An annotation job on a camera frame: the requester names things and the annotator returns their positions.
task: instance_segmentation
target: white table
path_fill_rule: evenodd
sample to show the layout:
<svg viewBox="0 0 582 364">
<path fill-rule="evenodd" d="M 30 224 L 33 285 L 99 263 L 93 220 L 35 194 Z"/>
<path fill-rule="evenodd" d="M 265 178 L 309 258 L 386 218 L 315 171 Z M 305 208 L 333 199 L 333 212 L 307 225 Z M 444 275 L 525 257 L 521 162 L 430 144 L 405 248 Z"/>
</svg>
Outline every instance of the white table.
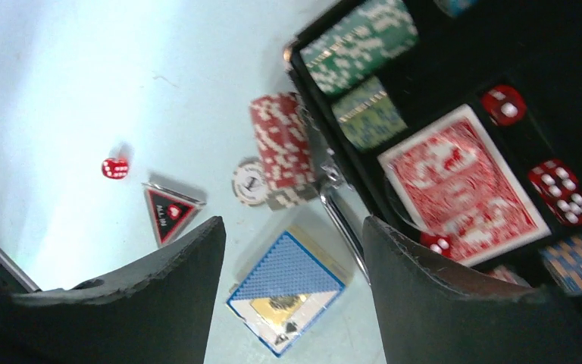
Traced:
<svg viewBox="0 0 582 364">
<path fill-rule="evenodd" d="M 169 177 L 208 195 L 190 228 L 221 215 L 227 229 L 207 363 L 384 363 L 353 265 L 346 292 L 282 359 L 224 306 L 272 227 L 314 214 L 304 228 L 346 254 L 319 202 L 273 213 L 230 188 L 257 155 L 249 101 L 292 89 L 282 48 L 330 3 L 0 0 L 1 248 L 44 290 L 119 268 L 156 249 L 141 183 Z M 132 169 L 108 180 L 100 165 L 120 143 Z"/>
</svg>

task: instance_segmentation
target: open case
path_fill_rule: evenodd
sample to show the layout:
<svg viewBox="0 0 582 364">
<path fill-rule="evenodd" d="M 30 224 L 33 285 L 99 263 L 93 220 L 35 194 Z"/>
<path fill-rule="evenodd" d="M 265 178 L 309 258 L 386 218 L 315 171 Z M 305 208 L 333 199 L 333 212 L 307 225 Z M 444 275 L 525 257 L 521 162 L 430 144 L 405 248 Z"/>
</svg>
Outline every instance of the open case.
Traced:
<svg viewBox="0 0 582 364">
<path fill-rule="evenodd" d="M 479 1 L 452 19 L 433 1 L 404 0 L 419 41 L 371 76 L 382 83 L 407 127 L 361 151 L 332 111 L 342 96 L 321 91 L 301 51 L 363 3 L 343 0 L 333 6 L 297 35 L 284 57 L 316 128 L 369 212 L 409 235 L 413 227 L 403 218 L 404 200 L 391 188 L 378 157 L 468 105 L 548 230 L 531 243 L 468 265 L 482 270 L 525 260 L 537 256 L 540 247 L 581 232 L 582 221 L 566 222 L 535 190 L 534 171 L 557 161 L 578 180 L 582 194 L 582 2 Z M 499 85 L 513 87 L 524 100 L 527 112 L 516 124 L 498 125 L 482 102 Z"/>
</svg>

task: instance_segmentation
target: black case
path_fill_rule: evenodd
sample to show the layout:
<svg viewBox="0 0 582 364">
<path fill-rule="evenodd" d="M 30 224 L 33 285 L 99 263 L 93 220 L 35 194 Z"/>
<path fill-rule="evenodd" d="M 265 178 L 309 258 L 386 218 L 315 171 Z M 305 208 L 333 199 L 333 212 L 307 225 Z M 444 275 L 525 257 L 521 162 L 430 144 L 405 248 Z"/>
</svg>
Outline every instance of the black case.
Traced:
<svg viewBox="0 0 582 364">
<path fill-rule="evenodd" d="M 374 75 L 409 128 L 367 152 L 355 149 L 338 128 L 330 109 L 335 100 L 318 89 L 299 53 L 361 3 L 343 0 L 333 6 L 297 35 L 284 57 L 315 126 L 370 213 L 395 228 L 409 230 L 396 212 L 405 216 L 377 157 L 451 110 L 469 104 L 552 231 L 547 238 L 475 268 L 529 256 L 525 253 L 582 231 L 582 226 L 559 224 L 527 179 L 534 165 L 559 158 L 574 171 L 582 188 L 582 2 L 483 0 L 451 19 L 433 0 L 404 0 L 420 42 Z M 490 121 L 480 96 L 501 83 L 522 94 L 528 122 L 505 129 Z"/>
</svg>

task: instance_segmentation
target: stack of green poker chips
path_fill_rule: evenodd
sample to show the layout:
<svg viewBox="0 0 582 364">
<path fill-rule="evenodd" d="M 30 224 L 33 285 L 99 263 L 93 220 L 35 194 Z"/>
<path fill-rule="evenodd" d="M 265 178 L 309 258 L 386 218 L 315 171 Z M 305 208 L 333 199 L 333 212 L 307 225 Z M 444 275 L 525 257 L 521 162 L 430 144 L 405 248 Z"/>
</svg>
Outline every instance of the stack of green poker chips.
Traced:
<svg viewBox="0 0 582 364">
<path fill-rule="evenodd" d="M 320 90 L 337 96 L 417 41 L 401 0 L 368 0 L 300 54 Z"/>
<path fill-rule="evenodd" d="M 407 128 L 376 77 L 346 94 L 332 109 L 343 133 L 358 150 L 374 148 Z"/>
</svg>

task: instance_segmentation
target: triangular all-in button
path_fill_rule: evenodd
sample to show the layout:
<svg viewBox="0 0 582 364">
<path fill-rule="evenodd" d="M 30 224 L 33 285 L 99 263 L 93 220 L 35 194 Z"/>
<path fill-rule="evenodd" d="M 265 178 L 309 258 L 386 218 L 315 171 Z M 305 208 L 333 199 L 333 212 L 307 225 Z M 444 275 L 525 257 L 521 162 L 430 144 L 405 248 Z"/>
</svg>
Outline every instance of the triangular all-in button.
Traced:
<svg viewBox="0 0 582 364">
<path fill-rule="evenodd" d="M 152 228 L 159 247 L 172 243 L 204 203 L 156 184 L 144 184 Z"/>
</svg>

